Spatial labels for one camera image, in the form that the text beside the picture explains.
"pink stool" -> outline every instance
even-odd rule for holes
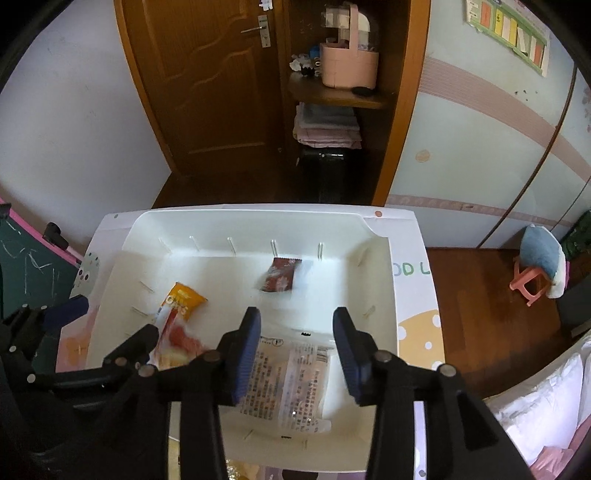
[[[514,277],[513,281],[509,283],[509,288],[511,290],[519,290],[521,294],[528,300],[527,306],[531,307],[531,304],[539,299],[552,285],[548,275],[542,270],[540,267],[527,267],[524,271],[519,271],[519,257],[514,258],[515,267],[514,267]],[[541,286],[542,277],[546,280],[546,285],[544,287]],[[538,292],[532,295],[527,289],[525,288],[525,284],[536,280],[536,285],[538,288]]]

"pink stripe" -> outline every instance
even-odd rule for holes
[[[490,116],[544,149],[555,130],[514,95],[477,75],[431,57],[425,57],[419,91]],[[583,181],[591,177],[591,166],[562,135],[558,135],[551,151]]]
[[[59,255],[75,267],[78,266],[76,259],[72,255],[70,255],[67,252],[64,252],[61,248],[58,248],[55,245],[52,245],[47,241],[43,240],[43,236],[39,232],[37,232],[37,230],[35,230],[31,225],[29,225],[17,212],[15,212],[14,209],[10,210],[10,218],[14,220],[23,230],[25,230],[26,233],[31,235],[35,240],[44,245],[46,248],[54,252],[56,255]]]
[[[386,205],[437,208],[442,210],[453,210],[456,212],[480,213],[482,215],[492,215],[497,217],[502,216],[506,212],[503,208],[491,207],[488,205],[456,202],[454,200],[434,199],[429,197],[416,197],[413,195],[388,195]],[[524,222],[537,223],[551,228],[558,225],[557,220],[551,220],[521,212],[511,212],[507,217],[515,220],[522,220]],[[571,222],[567,222],[566,220],[561,221],[560,225],[568,227],[573,226]]]

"white plastic tray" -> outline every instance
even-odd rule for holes
[[[274,256],[311,264],[291,293],[259,291]],[[335,308],[346,306],[379,348],[397,353],[392,260],[387,238],[356,214],[273,210],[155,210],[134,223],[109,277],[89,346],[87,368],[146,323],[175,282],[209,299],[189,321],[214,348],[235,329],[248,306],[270,322],[302,332],[332,332]],[[222,417],[226,456],[305,471],[362,471],[369,454],[374,409],[358,408],[332,362],[323,418],[328,433],[277,439],[229,424]],[[178,412],[171,435],[178,438]]]

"wooden floor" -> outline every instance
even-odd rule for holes
[[[279,170],[260,170],[218,176],[171,174],[153,208],[215,205],[217,203],[297,203],[301,179]]]
[[[511,250],[427,249],[437,291],[446,362],[482,397],[539,371],[571,342],[554,300],[531,307],[517,291]]]

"wooden door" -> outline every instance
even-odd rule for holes
[[[201,176],[279,165],[284,131],[273,10],[264,12],[259,0],[115,4],[134,80],[173,170]],[[267,48],[259,31],[242,33],[264,14]]]

